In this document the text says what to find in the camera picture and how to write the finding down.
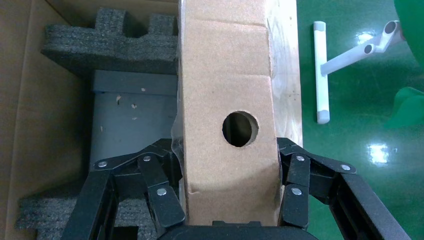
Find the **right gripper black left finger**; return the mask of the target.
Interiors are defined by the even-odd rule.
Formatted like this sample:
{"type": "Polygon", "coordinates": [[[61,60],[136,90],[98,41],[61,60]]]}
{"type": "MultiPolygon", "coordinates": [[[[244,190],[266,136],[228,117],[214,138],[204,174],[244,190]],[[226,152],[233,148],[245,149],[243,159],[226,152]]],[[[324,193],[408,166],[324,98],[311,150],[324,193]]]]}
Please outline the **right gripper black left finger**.
{"type": "Polygon", "coordinates": [[[111,240],[119,202],[143,197],[161,238],[185,222],[185,213],[161,161],[172,161],[171,140],[94,163],[61,235],[63,240],[111,240]]]}

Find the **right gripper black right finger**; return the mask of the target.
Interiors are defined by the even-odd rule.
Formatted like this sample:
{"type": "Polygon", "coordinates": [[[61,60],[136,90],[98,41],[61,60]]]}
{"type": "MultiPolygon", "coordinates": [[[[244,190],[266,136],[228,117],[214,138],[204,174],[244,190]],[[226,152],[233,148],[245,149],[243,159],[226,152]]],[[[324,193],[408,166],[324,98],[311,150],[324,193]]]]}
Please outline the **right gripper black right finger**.
{"type": "Polygon", "coordinates": [[[312,154],[288,138],[277,138],[281,184],[278,225],[306,231],[309,196],[327,205],[345,240],[408,240],[370,185],[352,165],[312,154]]]}

